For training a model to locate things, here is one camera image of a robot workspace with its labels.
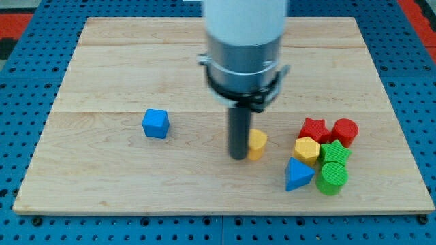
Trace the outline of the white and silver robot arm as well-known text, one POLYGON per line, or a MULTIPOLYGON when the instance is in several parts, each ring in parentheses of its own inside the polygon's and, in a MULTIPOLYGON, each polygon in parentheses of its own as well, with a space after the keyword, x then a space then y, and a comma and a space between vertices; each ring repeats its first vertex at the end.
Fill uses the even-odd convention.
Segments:
POLYGON ((263 112, 289 67, 279 69, 287 0, 204 0, 207 51, 198 57, 213 97, 263 112))

